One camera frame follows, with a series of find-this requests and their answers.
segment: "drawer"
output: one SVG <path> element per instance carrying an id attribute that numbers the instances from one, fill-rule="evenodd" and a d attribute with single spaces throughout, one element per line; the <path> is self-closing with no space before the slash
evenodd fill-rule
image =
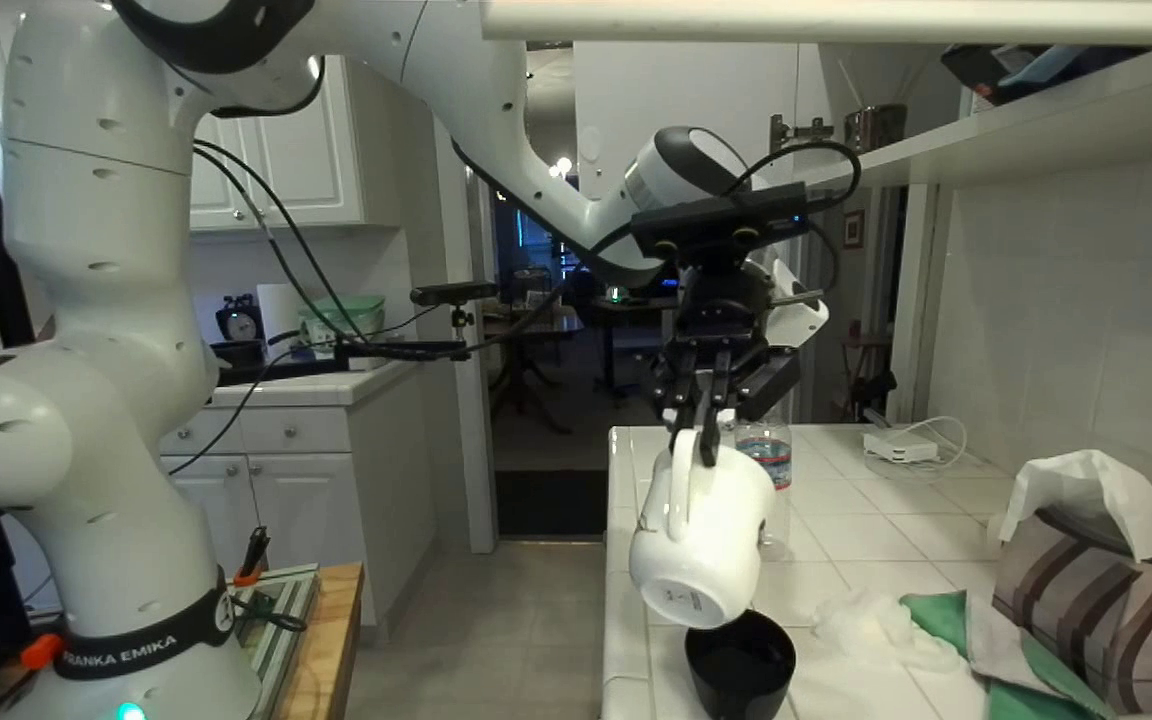
<path id="1" fill-rule="evenodd" d="M 210 444 L 233 408 L 204 408 L 163 436 L 161 452 L 186 457 Z M 347 452 L 347 415 L 335 408 L 242 408 L 210 452 Z"/>

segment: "white mug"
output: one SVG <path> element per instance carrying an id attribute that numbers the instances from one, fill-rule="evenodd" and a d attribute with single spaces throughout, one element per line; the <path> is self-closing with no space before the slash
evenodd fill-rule
<path id="1" fill-rule="evenodd" d="M 759 584 L 759 527 L 777 483 L 745 452 L 721 444 L 696 458 L 696 427 L 657 457 L 650 492 L 626 548 L 645 604 L 684 629 L 721 629 L 747 611 Z"/>

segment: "shelf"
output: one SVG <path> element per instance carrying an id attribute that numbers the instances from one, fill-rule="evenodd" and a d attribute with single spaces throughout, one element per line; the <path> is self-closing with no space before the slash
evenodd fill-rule
<path id="1" fill-rule="evenodd" d="M 1152 53 L 863 151 L 863 189 L 983 182 L 1152 156 Z"/>

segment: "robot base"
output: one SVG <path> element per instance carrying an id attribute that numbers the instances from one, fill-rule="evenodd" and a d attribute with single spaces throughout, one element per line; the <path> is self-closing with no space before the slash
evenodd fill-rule
<path id="1" fill-rule="evenodd" d="M 116 681 L 63 681 L 45 672 L 2 720 L 249 720 L 256 714 L 261 675 L 242 649 L 195 642 L 169 662 Z"/>

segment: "green cloth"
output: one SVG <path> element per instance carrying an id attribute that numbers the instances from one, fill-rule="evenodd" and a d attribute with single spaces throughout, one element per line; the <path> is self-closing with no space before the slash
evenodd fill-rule
<path id="1" fill-rule="evenodd" d="M 967 592 L 945 597 L 899 597 L 912 623 L 927 636 L 953 642 L 964 658 L 967 655 Z M 1031 636 L 1021 641 L 1026 668 L 1055 691 L 1031 691 L 1003 681 L 986 681 L 986 720 L 1097 720 L 1110 714 L 1109 704 L 1042 642 Z"/>

